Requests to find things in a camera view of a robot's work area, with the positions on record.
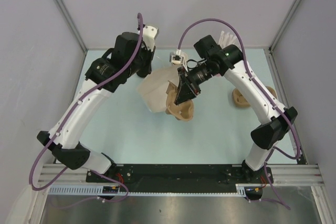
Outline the light blue paper bag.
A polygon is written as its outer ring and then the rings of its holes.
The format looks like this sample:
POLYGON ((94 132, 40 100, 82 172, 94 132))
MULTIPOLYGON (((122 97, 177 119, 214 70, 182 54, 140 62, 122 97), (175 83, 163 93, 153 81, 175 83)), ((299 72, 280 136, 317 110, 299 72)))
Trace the light blue paper bag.
POLYGON ((165 67, 155 69, 138 85, 136 90, 152 113, 164 112, 166 110, 166 91, 170 83, 178 86, 179 77, 177 69, 181 66, 169 63, 165 67))

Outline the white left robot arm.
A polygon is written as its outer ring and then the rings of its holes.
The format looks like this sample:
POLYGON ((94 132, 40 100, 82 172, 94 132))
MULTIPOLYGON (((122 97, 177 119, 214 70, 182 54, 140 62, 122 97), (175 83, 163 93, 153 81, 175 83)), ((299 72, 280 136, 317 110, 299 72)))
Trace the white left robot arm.
POLYGON ((137 33, 123 32, 102 57, 92 62, 82 86, 59 122, 49 131, 40 131, 37 139, 66 167, 85 168, 97 172, 105 182, 115 178, 114 162, 80 142, 87 124, 98 108, 134 74, 146 77, 151 73, 155 52, 156 28, 145 26, 142 39, 137 33))

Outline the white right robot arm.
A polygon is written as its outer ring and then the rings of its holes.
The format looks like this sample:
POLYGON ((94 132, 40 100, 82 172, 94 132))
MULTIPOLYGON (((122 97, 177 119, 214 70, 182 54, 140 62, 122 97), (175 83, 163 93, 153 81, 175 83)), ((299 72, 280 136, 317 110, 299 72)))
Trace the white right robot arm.
POLYGON ((260 126, 251 132, 253 145, 242 163, 243 179, 254 183, 261 177, 264 165, 271 149, 283 139, 293 125, 298 112, 294 107, 286 108, 263 85, 249 65, 244 63, 242 51, 235 45, 221 48, 212 36, 208 35, 194 44, 198 55, 204 62, 198 63, 192 70, 178 68, 179 85, 175 105, 196 98, 201 83, 220 75, 225 77, 243 95, 256 113, 260 126))

